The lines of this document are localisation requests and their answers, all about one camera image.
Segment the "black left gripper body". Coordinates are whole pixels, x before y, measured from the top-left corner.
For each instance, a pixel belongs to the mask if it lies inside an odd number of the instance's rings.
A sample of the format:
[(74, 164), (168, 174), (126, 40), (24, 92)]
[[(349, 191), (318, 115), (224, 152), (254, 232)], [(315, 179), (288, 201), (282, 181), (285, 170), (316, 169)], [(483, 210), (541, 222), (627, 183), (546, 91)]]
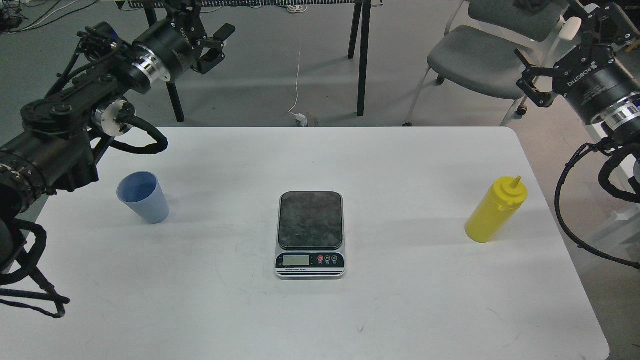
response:
[(200, 20), (163, 19), (135, 39), (133, 66), (150, 83), (160, 79), (171, 84), (199, 59), (198, 41), (206, 36)]

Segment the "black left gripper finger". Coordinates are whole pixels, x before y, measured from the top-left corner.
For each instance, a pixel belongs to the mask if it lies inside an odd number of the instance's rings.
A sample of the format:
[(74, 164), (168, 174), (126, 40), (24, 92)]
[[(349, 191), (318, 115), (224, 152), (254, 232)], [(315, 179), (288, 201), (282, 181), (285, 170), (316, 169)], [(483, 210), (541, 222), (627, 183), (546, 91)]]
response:
[(192, 70), (195, 72), (206, 75), (209, 71), (215, 68), (224, 61), (226, 55), (224, 54), (224, 48), (226, 40), (235, 33), (235, 25), (231, 23), (225, 23), (220, 27), (213, 37), (204, 36), (203, 38), (195, 41), (195, 48), (202, 52), (204, 49), (208, 49), (204, 55), (199, 55), (194, 64)]
[(194, 25), (201, 18), (202, 0), (162, 0), (170, 23)]

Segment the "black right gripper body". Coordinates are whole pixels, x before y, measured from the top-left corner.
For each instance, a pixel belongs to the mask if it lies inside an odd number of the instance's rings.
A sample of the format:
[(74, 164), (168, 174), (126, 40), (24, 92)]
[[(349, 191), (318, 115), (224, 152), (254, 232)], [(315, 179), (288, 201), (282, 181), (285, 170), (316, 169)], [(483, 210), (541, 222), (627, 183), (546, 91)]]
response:
[(585, 125), (606, 121), (624, 104), (639, 105), (639, 81), (617, 60), (611, 46), (593, 46), (584, 63), (581, 50), (575, 47), (554, 63), (562, 76), (553, 79), (552, 89)]

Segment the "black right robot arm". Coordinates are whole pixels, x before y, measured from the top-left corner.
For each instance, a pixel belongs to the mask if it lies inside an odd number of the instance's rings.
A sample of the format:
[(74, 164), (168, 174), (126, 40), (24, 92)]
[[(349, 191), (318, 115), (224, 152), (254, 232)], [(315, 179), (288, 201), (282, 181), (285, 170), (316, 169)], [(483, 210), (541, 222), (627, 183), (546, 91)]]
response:
[(605, 137), (597, 143), (581, 145), (565, 165), (555, 189), (554, 209), (560, 227), (578, 248), (638, 269), (638, 262), (608, 255), (574, 235), (562, 217), (560, 200), (569, 171), (589, 152), (600, 152), (607, 157), (598, 174), (601, 188), (613, 198), (639, 202), (638, 172), (630, 178), (631, 192), (615, 187), (610, 180), (625, 159), (639, 159), (639, 82), (617, 59), (617, 48), (638, 41), (639, 30), (614, 2), (590, 9), (578, 0), (570, 0), (568, 5), (579, 20), (576, 29), (580, 43), (552, 67), (534, 66), (516, 50), (525, 67), (516, 84), (538, 107), (551, 107), (555, 98), (562, 96), (585, 125), (602, 125)]

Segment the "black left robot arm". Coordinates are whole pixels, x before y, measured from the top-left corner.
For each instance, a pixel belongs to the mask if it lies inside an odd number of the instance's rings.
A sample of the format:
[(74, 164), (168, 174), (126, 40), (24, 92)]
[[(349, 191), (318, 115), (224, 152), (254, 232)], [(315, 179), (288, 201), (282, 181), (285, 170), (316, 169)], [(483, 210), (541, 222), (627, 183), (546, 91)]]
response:
[(53, 319), (70, 299), (38, 269), (48, 235), (19, 215), (41, 196), (98, 182), (98, 162), (110, 148), (162, 153), (166, 136), (137, 116), (125, 97), (146, 94), (155, 81), (174, 84), (185, 72), (205, 75), (224, 60), (226, 23), (208, 36), (201, 0), (163, 0), (166, 16), (133, 42), (107, 22), (78, 32), (71, 60), (44, 98), (21, 109), (23, 132), (1, 147), (1, 303)]

